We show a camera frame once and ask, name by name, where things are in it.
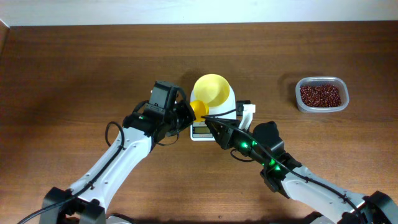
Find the yellow plastic measuring scoop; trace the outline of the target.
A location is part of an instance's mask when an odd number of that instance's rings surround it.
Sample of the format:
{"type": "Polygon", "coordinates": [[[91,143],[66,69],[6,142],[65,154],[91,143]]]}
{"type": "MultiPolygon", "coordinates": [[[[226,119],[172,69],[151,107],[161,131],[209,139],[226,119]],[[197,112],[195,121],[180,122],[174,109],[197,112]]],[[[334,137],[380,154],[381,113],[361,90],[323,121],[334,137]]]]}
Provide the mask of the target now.
{"type": "Polygon", "coordinates": [[[204,121],[203,117],[209,115],[209,106],[201,100],[190,102],[190,106],[195,114],[194,122],[196,123],[204,121]]]}

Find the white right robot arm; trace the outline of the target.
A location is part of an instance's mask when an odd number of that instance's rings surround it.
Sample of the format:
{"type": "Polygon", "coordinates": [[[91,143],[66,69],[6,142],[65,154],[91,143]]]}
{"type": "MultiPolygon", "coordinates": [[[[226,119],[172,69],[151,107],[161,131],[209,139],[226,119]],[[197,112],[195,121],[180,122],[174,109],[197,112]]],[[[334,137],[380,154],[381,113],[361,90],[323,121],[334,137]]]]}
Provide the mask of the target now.
{"type": "Polygon", "coordinates": [[[272,192],[302,202],[332,223],[397,223],[397,204],[380,191],[355,193],[316,176],[284,149],[275,122],[257,125],[252,132],[236,119],[207,116],[208,126],[222,149],[240,152],[245,160],[262,165],[264,183],[272,192]]]}

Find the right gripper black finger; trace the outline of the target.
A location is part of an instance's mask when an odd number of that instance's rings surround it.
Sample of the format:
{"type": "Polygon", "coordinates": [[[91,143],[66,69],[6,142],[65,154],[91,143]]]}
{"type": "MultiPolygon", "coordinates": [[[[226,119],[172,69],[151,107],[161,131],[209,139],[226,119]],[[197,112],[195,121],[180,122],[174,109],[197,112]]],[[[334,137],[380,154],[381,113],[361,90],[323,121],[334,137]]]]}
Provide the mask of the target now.
{"type": "Polygon", "coordinates": [[[206,125],[217,133],[230,133],[232,129],[230,128],[230,119],[216,118],[211,116],[203,116],[206,125]]]}
{"type": "Polygon", "coordinates": [[[210,130],[210,133],[213,135],[216,143],[219,144],[221,148],[225,148],[227,145],[227,140],[226,140],[227,133],[217,133],[216,131],[211,130],[210,128],[208,129],[210,130]]]}

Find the clear plastic bean container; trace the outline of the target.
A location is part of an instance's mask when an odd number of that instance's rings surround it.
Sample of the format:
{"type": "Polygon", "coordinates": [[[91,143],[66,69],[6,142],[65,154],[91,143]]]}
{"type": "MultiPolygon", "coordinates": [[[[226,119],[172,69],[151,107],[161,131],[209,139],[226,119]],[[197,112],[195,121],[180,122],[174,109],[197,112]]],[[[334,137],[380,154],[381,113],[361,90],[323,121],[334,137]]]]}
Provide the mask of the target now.
{"type": "Polygon", "coordinates": [[[349,93],[346,83],[337,77],[306,77],[295,87],[297,108],[303,113],[333,113],[344,110],[349,105],[349,93]],[[309,107],[302,101],[300,88],[303,86],[333,85],[339,90],[341,105],[336,107],[309,107]]]}

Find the red adzuki beans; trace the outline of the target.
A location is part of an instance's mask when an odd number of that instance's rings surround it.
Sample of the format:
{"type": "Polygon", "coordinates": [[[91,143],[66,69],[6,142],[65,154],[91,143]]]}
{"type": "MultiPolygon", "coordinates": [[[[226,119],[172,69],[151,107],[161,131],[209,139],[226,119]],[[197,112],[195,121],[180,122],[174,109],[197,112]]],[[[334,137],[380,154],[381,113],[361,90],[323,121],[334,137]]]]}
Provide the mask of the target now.
{"type": "Polygon", "coordinates": [[[334,85],[301,86],[300,94],[303,103],[308,107],[331,108],[341,105],[340,91],[334,85]]]}

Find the yellow plastic bowl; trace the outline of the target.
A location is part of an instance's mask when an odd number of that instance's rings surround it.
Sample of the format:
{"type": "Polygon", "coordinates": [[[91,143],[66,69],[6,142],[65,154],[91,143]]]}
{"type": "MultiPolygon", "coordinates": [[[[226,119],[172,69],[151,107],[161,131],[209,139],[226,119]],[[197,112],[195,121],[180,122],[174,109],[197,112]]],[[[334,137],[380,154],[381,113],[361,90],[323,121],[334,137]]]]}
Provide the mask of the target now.
{"type": "Polygon", "coordinates": [[[206,74],[200,77],[193,86],[193,95],[209,107],[222,105],[229,97],[228,81],[217,74],[206,74]]]}

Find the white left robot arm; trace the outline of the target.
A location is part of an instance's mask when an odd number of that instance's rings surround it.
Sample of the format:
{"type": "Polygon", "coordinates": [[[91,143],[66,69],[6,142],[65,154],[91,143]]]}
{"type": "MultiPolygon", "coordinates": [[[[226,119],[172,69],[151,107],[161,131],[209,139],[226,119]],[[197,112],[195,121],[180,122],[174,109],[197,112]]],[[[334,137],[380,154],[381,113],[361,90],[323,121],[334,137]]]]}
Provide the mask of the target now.
{"type": "Polygon", "coordinates": [[[176,136],[195,119],[186,94],[176,84],[157,81],[149,100],[140,102],[118,126],[119,133],[97,163],[68,190],[45,197],[40,223],[106,223],[106,210],[126,177],[165,137],[176,136]]]}

